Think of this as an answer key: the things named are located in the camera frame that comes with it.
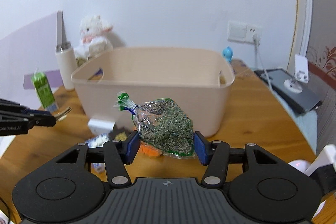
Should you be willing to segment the dark grey laptop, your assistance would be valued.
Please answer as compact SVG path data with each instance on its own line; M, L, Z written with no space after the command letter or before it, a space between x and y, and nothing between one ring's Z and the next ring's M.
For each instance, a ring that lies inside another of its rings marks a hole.
M284 69L256 70L255 74L274 90L297 114L307 113L322 105L321 98L305 84L308 66L296 67L294 76Z

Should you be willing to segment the white phone stand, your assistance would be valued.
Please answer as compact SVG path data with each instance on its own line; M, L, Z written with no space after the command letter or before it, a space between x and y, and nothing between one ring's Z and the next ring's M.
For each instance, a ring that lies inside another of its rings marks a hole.
M294 75L291 79L284 81L284 87L295 94L303 91L303 87L299 83L307 84L309 82L309 69L307 58L295 54L294 56Z

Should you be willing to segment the white rectangular box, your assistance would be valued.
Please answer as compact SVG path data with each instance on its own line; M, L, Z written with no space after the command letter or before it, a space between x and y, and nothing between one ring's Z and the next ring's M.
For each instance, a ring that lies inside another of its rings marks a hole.
M87 126L93 135L108 134L113 131L115 122L90 119L87 123Z

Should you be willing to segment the white wall switch socket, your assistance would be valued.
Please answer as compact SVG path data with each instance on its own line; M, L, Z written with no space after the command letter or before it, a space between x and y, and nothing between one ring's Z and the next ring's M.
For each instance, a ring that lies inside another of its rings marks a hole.
M230 20L228 22L228 41L255 44L262 36L263 28L258 25Z

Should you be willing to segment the white device with red light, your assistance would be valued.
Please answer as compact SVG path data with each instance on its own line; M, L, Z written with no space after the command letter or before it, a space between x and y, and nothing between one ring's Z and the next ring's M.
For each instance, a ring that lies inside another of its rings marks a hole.
M296 169L295 174L298 176L294 182L296 193L290 199L290 208L299 215L296 223L308 223L321 212L331 195L323 194L322 186L311 175L322 167L330 168L331 175L335 175L335 145L326 145L312 163L294 160L289 165Z

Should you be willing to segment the white thermos bottle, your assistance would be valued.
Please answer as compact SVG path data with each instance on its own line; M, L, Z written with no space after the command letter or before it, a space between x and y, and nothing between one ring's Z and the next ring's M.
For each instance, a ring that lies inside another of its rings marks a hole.
M74 90L75 86L71 80L71 75L77 69L77 63L74 48L71 43L65 42L58 44L56 46L55 56L65 90Z

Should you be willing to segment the green drink carton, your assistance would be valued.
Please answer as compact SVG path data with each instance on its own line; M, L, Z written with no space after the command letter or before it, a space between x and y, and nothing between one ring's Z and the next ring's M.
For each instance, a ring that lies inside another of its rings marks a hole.
M58 110L59 108L46 74L40 71L35 71L31 76L31 82L35 88L42 107L51 113Z

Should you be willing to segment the beige plastic storage basket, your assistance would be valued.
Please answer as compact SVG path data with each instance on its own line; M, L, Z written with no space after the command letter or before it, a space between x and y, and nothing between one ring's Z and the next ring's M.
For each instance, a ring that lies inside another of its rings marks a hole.
M90 59L72 73L90 119L132 128L130 114L116 108L117 93L136 103L171 98L205 137L217 133L234 70L220 53L193 48L120 47Z

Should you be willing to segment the orange cloth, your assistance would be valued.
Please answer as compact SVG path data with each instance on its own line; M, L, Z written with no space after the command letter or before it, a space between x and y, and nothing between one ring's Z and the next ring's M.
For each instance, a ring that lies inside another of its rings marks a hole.
M139 147L139 152L143 153L144 155L149 156L149 157L160 157L161 156L160 152L158 152L157 150L155 150L155 149L151 148L150 146L145 145L143 143L141 143L141 145Z

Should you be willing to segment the white plush lamb toy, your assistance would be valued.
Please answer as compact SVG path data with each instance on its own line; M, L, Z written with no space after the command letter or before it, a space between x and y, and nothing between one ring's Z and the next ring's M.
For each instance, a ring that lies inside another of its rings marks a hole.
M88 60L101 52L111 50L108 34L113 26L100 15L85 16L80 22L80 42L74 48L76 59Z

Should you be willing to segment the clear bag green dried herbs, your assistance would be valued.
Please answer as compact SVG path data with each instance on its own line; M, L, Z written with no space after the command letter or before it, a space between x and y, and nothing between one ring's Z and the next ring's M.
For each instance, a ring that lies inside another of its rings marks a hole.
M115 107L131 114L145 145L175 158L194 156L193 121L171 98L159 98L138 105L129 94L119 92Z

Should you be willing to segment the blue white tissue pack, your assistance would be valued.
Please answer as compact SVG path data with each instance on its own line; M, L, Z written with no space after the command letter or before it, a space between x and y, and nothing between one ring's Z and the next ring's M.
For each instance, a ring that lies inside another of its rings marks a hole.
M107 141L110 141L110 136L108 133L97 135L92 139L87 140L88 147L89 148L97 148L102 147L103 144ZM105 164L100 162L94 162L91 164L91 167L97 172L97 173L103 173L105 171Z

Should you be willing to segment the black cube gold character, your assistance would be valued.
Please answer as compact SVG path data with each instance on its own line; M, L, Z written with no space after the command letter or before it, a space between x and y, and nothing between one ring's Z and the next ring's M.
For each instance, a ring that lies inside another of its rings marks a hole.
M116 134L116 136L113 139L120 140L120 141L125 141L128 136L130 135L130 132L128 131L122 131Z

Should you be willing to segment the blue bird figurine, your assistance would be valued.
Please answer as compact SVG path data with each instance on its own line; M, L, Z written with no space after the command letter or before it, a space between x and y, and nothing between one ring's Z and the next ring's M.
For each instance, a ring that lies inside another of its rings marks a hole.
M231 47L226 47L222 51L222 55L228 63L231 63L233 57L233 50L231 49Z

